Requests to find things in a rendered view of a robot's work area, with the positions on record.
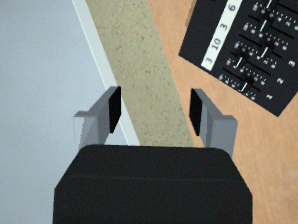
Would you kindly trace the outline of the black lighting desk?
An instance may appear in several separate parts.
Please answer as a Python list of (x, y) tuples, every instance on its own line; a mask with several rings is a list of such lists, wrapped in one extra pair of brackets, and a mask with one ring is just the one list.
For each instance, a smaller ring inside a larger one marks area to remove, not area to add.
[(298, 92), (298, 0), (197, 0), (178, 56), (279, 117)]

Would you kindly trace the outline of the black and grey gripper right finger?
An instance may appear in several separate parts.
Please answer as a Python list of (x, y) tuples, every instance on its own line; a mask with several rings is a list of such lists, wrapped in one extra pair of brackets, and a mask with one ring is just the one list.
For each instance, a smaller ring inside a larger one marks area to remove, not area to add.
[(223, 115), (201, 88), (191, 88), (189, 118), (204, 147), (219, 148), (233, 156), (238, 121)]

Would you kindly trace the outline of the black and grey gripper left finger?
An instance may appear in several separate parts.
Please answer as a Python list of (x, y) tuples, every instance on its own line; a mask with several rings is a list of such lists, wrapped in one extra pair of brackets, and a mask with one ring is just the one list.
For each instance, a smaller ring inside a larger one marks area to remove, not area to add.
[(76, 153), (86, 145), (105, 144), (121, 116), (121, 86), (110, 86), (88, 111), (73, 116)]

